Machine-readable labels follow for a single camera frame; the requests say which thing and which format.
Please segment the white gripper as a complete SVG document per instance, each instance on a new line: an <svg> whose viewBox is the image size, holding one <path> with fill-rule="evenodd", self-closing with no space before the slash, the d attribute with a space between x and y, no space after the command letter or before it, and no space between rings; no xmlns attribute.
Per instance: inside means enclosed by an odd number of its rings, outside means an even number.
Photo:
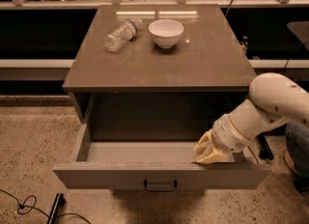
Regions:
<svg viewBox="0 0 309 224"><path fill-rule="evenodd" d="M229 157L228 153L242 152L254 139L252 126L239 115L222 115L211 130L202 135L193 150L196 163L224 162Z"/></svg>

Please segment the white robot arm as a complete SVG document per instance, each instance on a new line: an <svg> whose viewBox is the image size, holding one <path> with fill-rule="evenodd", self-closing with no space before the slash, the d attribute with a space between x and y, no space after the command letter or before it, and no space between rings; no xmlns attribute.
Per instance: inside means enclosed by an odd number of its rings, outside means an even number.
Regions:
<svg viewBox="0 0 309 224"><path fill-rule="evenodd" d="M290 121L309 125L309 94L282 74L260 74L250 83L246 100L203 134L194 148L193 161L225 162L231 154L241 153L259 134Z"/></svg>

